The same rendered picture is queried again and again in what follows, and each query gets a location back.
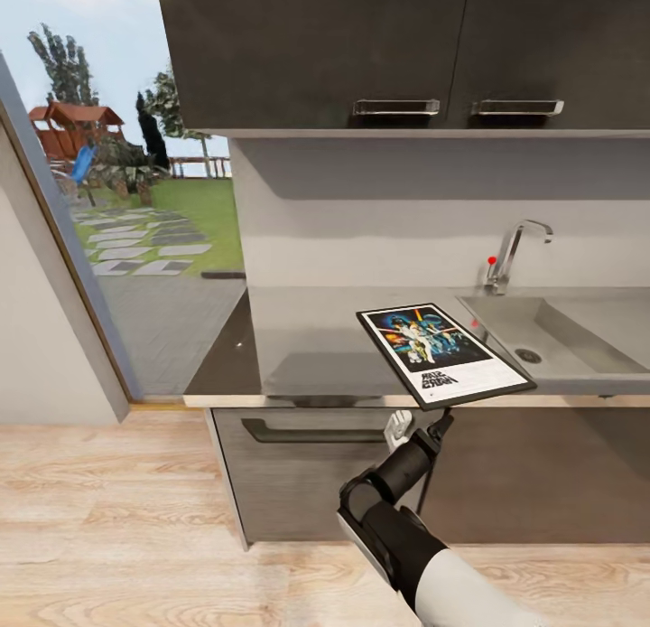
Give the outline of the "poster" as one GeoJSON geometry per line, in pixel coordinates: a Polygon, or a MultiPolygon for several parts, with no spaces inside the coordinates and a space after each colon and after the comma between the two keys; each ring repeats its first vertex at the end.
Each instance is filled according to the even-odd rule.
{"type": "Polygon", "coordinates": [[[423,411],[537,388],[434,303],[357,316],[423,411]]]}

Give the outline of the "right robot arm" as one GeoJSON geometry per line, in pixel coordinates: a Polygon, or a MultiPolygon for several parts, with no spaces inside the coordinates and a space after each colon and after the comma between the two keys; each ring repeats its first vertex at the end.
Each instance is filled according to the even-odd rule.
{"type": "Polygon", "coordinates": [[[427,431],[404,436],[412,415],[398,409],[384,434],[393,453],[371,465],[339,492],[339,522],[373,567],[401,592],[424,627],[559,627],[520,604],[435,538],[408,507],[395,504],[429,471],[447,415],[427,431]]]}

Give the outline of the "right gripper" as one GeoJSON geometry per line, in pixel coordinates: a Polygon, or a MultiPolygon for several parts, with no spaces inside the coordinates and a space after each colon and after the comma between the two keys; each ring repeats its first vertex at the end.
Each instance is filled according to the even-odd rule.
{"type": "Polygon", "coordinates": [[[453,421],[454,416],[447,415],[433,422],[426,432],[418,427],[409,441],[388,457],[388,461],[394,461],[401,468],[411,489],[429,471],[432,460],[441,450],[441,437],[453,421]]]}

